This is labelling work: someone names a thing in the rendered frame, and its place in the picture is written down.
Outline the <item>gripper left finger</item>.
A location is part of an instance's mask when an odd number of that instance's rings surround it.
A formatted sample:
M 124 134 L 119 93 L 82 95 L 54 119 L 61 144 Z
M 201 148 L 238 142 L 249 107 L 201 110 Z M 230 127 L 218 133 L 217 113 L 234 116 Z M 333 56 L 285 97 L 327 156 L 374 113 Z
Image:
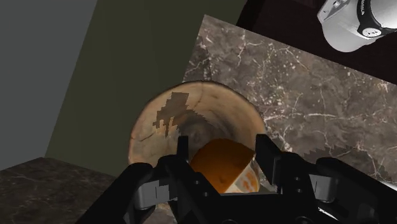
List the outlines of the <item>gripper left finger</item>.
M 177 224 L 221 224 L 220 194 L 186 161 L 188 138 L 157 166 L 129 165 L 76 224 L 144 224 L 158 204 L 168 203 Z

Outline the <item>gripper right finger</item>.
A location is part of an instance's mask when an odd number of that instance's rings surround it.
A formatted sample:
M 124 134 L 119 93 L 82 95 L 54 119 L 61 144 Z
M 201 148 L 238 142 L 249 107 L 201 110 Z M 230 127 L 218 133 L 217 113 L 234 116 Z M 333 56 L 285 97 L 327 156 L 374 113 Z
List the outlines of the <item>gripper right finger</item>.
M 265 134 L 256 136 L 255 151 L 268 182 L 294 202 L 298 224 L 397 224 L 397 191 L 345 162 L 310 163 Z

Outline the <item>orange cylindrical container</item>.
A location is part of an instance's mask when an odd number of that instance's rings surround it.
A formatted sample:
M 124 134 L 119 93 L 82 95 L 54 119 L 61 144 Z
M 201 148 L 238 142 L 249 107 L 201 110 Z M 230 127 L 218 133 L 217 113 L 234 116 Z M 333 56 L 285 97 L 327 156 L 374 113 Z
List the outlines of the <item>orange cylindrical container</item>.
M 253 168 L 255 152 L 229 139 L 213 139 L 193 156 L 190 166 L 212 184 L 218 193 L 254 193 L 260 189 Z

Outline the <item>wooden bowl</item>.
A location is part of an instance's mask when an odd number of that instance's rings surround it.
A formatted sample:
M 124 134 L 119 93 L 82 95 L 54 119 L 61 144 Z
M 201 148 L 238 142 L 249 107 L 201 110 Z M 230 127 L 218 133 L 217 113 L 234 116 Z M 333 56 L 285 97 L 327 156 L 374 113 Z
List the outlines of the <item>wooden bowl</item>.
M 188 137 L 190 164 L 196 152 L 213 139 L 229 139 L 254 151 L 265 124 L 241 94 L 214 81 L 188 81 L 150 100 L 130 135 L 128 161 L 156 166 L 177 152 L 178 138 Z

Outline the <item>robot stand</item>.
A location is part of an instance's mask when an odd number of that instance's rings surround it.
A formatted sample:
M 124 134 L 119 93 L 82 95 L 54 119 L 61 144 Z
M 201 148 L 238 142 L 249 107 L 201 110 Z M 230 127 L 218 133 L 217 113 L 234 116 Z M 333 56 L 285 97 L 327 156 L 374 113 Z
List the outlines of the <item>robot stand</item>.
M 397 85 L 397 32 L 351 53 L 325 40 L 317 12 L 323 0 L 245 0 L 236 26 Z

